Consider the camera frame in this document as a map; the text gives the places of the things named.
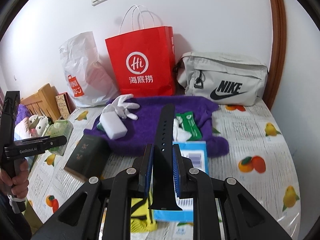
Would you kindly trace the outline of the person's left hand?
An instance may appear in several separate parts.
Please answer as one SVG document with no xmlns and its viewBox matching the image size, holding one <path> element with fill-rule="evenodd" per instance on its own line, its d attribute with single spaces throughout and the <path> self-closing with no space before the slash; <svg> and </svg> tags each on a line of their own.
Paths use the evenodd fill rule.
<svg viewBox="0 0 320 240">
<path fill-rule="evenodd" d="M 27 196 L 29 185 L 29 170 L 28 162 L 26 159 L 20 164 L 20 171 L 15 177 L 10 177 L 7 172 L 1 169 L 1 193 L 7 195 L 11 192 L 19 199 L 23 199 Z"/>
</svg>

